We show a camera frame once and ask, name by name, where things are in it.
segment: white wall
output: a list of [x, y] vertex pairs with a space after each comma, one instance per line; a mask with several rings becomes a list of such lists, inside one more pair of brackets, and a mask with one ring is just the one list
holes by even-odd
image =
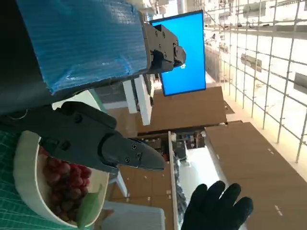
[[188, 202], [195, 188], [200, 184], [210, 187], [219, 180], [208, 149], [198, 148], [187, 151], [190, 166], [180, 165], [180, 183]]

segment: white bowl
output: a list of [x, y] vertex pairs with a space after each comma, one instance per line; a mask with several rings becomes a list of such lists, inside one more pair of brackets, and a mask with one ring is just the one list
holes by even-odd
[[[38, 155], [39, 140], [40, 137], [30, 131], [25, 131], [20, 136], [13, 171], [16, 189], [22, 200], [40, 216], [57, 224], [76, 228], [76, 225], [63, 221], [48, 208], [50, 187], [43, 175], [45, 157]], [[103, 192], [99, 197], [101, 208], [106, 196], [108, 177], [108, 173], [92, 169], [88, 190], [89, 192], [97, 192], [99, 186], [103, 186]], [[100, 211], [101, 209], [96, 217], [86, 225], [87, 227], [96, 221]]]

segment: green leaf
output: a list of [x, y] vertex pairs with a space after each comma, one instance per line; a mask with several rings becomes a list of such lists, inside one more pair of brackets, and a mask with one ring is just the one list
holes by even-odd
[[83, 229], [86, 225], [91, 223], [100, 211], [100, 192], [102, 192], [102, 185], [100, 185], [98, 192], [88, 193], [82, 199], [82, 203], [77, 213], [77, 226], [79, 229]]

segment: grid pattern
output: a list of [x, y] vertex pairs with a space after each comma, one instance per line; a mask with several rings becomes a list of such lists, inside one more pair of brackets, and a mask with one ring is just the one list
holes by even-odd
[[200, 2], [207, 72], [251, 117], [262, 120], [263, 129], [272, 129], [277, 143], [291, 136], [298, 162], [301, 152], [307, 154], [307, 91], [297, 82], [297, 76], [307, 81], [307, 2]]
[[0, 131], [0, 230], [67, 230], [32, 211], [14, 186], [13, 159], [19, 134]]

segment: blue tape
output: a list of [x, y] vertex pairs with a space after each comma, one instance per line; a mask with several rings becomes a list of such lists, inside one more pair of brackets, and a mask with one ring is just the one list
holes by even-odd
[[147, 67], [137, 10], [122, 0], [17, 0], [52, 93]]

